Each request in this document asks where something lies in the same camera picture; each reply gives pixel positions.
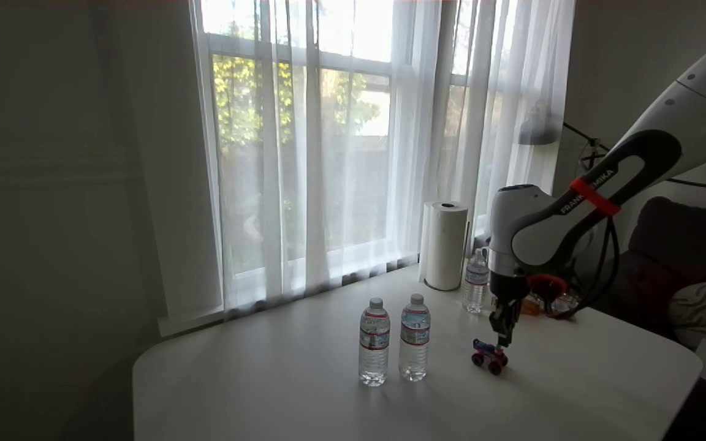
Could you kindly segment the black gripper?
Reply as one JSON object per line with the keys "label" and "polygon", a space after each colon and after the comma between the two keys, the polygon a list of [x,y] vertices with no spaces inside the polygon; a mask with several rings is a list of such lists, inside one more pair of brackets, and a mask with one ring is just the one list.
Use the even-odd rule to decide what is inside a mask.
{"label": "black gripper", "polygon": [[522,277],[490,277],[490,291],[496,297],[496,309],[490,314],[490,326],[496,330],[496,345],[513,345],[513,328],[519,315],[519,306],[526,298],[526,279]]}

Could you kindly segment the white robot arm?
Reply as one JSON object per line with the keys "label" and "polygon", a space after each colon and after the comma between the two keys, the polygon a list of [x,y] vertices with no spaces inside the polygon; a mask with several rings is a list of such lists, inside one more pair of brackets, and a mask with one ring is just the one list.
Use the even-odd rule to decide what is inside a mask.
{"label": "white robot arm", "polygon": [[533,281],[544,302],[568,288],[576,242],[648,186],[706,161],[706,54],[682,70],[562,197],[535,183],[503,186],[490,211],[490,326],[507,348]]}

